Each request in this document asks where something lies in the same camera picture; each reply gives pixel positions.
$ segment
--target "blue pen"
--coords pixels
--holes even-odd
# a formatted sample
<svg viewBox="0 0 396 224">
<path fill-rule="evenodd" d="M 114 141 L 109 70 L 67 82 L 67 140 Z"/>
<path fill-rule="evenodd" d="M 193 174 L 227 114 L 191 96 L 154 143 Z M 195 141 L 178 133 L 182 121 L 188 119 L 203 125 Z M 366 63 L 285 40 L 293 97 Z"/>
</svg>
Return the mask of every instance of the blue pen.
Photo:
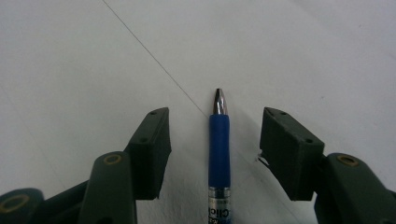
<svg viewBox="0 0 396 224">
<path fill-rule="evenodd" d="M 209 224 L 231 224 L 229 136 L 227 105 L 217 89 L 209 118 Z"/>
</svg>

